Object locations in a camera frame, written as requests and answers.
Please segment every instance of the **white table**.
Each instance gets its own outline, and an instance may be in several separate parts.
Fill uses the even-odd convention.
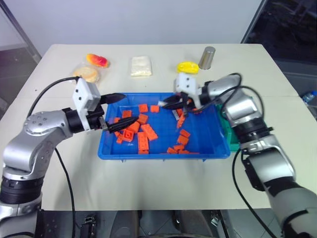
[[[86,53],[107,57],[110,67],[98,83],[110,92],[168,92],[176,65],[199,61],[206,45],[53,45],[34,70],[18,97],[0,121],[0,151],[19,133],[39,92],[49,83],[69,76]],[[229,73],[243,74],[243,84],[263,96],[265,121],[273,126],[280,144],[297,171],[297,182],[317,192],[317,124],[282,72],[261,45],[214,44],[210,70],[200,71],[200,83]],[[149,55],[153,76],[131,78],[132,56]],[[75,85],[65,82],[47,92],[35,111],[74,108]],[[246,208],[231,177],[233,155],[228,159],[105,161],[97,156],[101,131],[82,132],[58,145],[68,169],[77,210],[238,209]],[[263,192],[254,190],[241,163],[237,181],[255,208],[269,207]],[[43,185],[47,210],[71,210],[63,170],[53,154]]]

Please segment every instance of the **white wall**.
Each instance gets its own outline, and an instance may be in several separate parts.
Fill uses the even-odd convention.
[[[25,47],[23,39],[0,9],[0,51]]]
[[[56,43],[240,43],[261,0],[5,2],[43,55]]]

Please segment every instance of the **white package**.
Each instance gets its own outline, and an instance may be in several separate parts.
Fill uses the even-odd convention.
[[[152,75],[151,60],[148,56],[136,56],[131,59],[131,76]]]

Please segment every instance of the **green container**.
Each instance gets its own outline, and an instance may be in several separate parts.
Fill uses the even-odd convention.
[[[220,124],[221,124],[221,127],[223,129],[224,136],[226,137],[227,142],[229,144],[230,151],[236,152],[240,148],[238,138],[236,137],[232,128],[230,127],[229,122],[220,116],[221,105],[217,105],[216,107],[218,110]]]

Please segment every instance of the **blue plastic tray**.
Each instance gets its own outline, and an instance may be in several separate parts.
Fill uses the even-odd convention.
[[[160,108],[159,113],[151,113],[150,105],[172,95],[172,93],[125,93],[127,97],[117,103],[108,105],[106,121],[113,123],[115,117],[122,117],[122,111],[132,110],[133,116],[139,115],[139,104],[148,104],[148,123],[158,135],[157,140],[149,141],[149,154],[138,154],[138,138],[134,135],[132,142],[116,143],[116,136],[107,131],[102,132],[98,156],[103,160],[126,159],[218,159],[227,158],[230,149],[214,106],[205,109],[201,114],[189,114],[183,126],[176,128],[176,119],[171,110]],[[179,131],[185,129],[191,136],[185,150],[199,154],[167,154],[168,147],[177,144]]]

